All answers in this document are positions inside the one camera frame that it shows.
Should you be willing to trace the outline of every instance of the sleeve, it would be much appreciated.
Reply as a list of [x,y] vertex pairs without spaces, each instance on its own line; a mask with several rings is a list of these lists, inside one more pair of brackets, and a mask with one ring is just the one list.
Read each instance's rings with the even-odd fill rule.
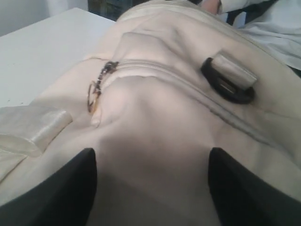
[[241,9],[249,5],[258,4],[269,0],[220,0],[222,3],[220,12],[227,13],[236,9]]

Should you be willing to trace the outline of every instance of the white wall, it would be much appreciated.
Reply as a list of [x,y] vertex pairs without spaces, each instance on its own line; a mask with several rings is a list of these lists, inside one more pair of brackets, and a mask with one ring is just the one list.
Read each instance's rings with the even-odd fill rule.
[[87,0],[0,0],[0,36],[74,7],[87,10]]

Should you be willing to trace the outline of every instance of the black buckle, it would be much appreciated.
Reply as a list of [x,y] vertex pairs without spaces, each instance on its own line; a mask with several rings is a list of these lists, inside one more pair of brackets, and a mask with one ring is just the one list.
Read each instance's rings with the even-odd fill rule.
[[255,90],[252,87],[246,90],[241,89],[215,70],[211,65],[212,61],[212,58],[208,58],[201,67],[201,72],[219,95],[240,105],[247,105],[255,99]]

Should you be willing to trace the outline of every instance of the white shirt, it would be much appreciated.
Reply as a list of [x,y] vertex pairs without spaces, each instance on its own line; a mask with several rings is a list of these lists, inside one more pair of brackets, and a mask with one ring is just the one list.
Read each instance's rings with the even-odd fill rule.
[[[263,1],[267,0],[221,0],[222,12]],[[285,64],[301,70],[301,0],[278,0],[241,31]]]

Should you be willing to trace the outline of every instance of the white table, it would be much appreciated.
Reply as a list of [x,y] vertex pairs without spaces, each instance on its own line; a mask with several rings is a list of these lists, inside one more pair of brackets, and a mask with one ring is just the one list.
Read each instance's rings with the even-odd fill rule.
[[0,107],[28,105],[113,24],[74,8],[0,37]]

